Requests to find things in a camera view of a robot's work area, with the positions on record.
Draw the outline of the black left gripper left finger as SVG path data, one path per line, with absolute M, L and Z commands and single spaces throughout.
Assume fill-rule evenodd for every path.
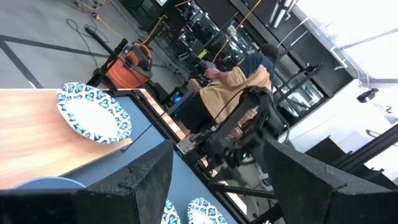
M 160 223 L 168 196 L 174 144 L 164 140 L 85 189 L 1 191 L 1 223 Z

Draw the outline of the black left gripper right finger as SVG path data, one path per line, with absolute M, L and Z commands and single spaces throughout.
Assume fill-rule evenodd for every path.
M 287 223 L 397 224 L 395 190 L 271 139 L 263 158 Z

